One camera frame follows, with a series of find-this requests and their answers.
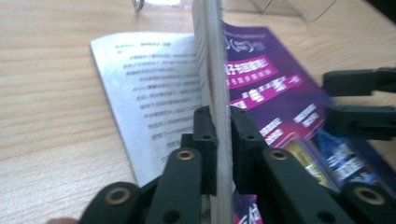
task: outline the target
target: open booklet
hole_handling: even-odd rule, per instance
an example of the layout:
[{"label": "open booklet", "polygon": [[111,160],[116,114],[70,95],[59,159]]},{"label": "open booklet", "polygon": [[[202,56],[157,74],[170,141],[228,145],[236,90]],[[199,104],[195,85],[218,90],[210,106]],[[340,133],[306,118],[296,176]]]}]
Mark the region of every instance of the open booklet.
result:
[{"label": "open booklet", "polygon": [[219,139],[212,223],[262,223],[254,196],[232,195],[227,105],[235,105],[269,146],[292,152],[320,184],[339,190],[363,181],[394,195],[396,175],[366,142],[321,129],[331,99],[271,31],[225,24],[218,9],[217,1],[194,1],[194,35],[123,33],[91,42],[137,184],[161,175],[181,135],[192,132],[193,111],[210,105]]}]

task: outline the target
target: black plastic bracket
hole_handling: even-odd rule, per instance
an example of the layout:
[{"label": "black plastic bracket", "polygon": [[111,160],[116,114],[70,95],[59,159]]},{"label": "black plastic bracket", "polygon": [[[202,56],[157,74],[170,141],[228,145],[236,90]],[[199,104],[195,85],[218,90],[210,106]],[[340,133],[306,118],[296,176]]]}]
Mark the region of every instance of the black plastic bracket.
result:
[{"label": "black plastic bracket", "polygon": [[193,133],[181,135],[181,147],[193,147],[203,157],[202,194],[216,195],[218,138],[210,116],[209,106],[194,111]]},{"label": "black plastic bracket", "polygon": [[[329,72],[323,76],[323,89],[331,96],[396,92],[396,68]],[[341,137],[391,140],[396,136],[396,110],[392,106],[328,106],[324,129]]]},{"label": "black plastic bracket", "polygon": [[332,71],[323,75],[323,89],[331,96],[364,96],[372,91],[396,92],[396,68]]},{"label": "black plastic bracket", "polygon": [[103,189],[95,196],[85,210],[79,224],[128,224],[140,220],[144,211],[141,204],[142,190],[136,185],[117,182]]},{"label": "black plastic bracket", "polygon": [[189,223],[201,220],[202,157],[198,150],[173,151],[153,196],[145,224]]},{"label": "black plastic bracket", "polygon": [[239,192],[257,193],[257,159],[268,148],[253,118],[243,109],[230,106],[233,143],[233,181]]},{"label": "black plastic bracket", "polygon": [[396,110],[391,106],[328,106],[325,130],[337,136],[391,140]]},{"label": "black plastic bracket", "polygon": [[355,223],[396,223],[396,201],[379,186],[347,183],[333,197]]},{"label": "black plastic bracket", "polygon": [[265,149],[260,170],[261,178],[276,196],[283,223],[354,223],[343,207],[287,150]]}]

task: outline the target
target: purple brochure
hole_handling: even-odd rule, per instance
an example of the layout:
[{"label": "purple brochure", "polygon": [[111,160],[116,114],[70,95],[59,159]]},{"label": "purple brochure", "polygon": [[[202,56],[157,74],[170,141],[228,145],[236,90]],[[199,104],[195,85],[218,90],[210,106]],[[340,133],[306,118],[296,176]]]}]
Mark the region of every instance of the purple brochure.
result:
[{"label": "purple brochure", "polygon": [[224,27],[230,105],[253,117],[270,147],[289,150],[329,188],[339,190],[349,181],[381,183],[395,195],[396,175],[372,147],[321,129],[330,96],[268,28]]}]

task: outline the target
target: wooden table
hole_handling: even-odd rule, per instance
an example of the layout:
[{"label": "wooden table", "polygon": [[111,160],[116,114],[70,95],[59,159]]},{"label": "wooden table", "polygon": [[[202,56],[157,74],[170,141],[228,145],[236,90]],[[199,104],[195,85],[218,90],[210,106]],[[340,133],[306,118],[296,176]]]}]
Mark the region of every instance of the wooden table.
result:
[{"label": "wooden table", "polygon": [[[234,25],[268,25],[320,82],[335,69],[396,64],[396,28],[361,0],[322,18],[226,13]],[[79,218],[96,192],[134,177],[89,43],[116,32],[192,32],[186,9],[127,0],[0,2],[0,223]],[[354,105],[394,105],[376,93]],[[396,144],[374,142],[396,170]]]}]

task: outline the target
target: clear plastic stand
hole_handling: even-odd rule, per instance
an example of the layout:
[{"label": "clear plastic stand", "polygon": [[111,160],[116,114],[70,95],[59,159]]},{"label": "clear plastic stand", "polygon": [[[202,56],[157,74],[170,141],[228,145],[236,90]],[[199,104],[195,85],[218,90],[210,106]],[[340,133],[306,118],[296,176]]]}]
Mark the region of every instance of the clear plastic stand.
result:
[{"label": "clear plastic stand", "polygon": [[231,12],[320,18],[337,0],[222,0],[222,9]]},{"label": "clear plastic stand", "polygon": [[[132,0],[137,11],[145,7],[179,7],[190,9],[193,0]],[[315,21],[325,14],[337,0],[221,0],[226,12],[257,13],[300,17]]]}]

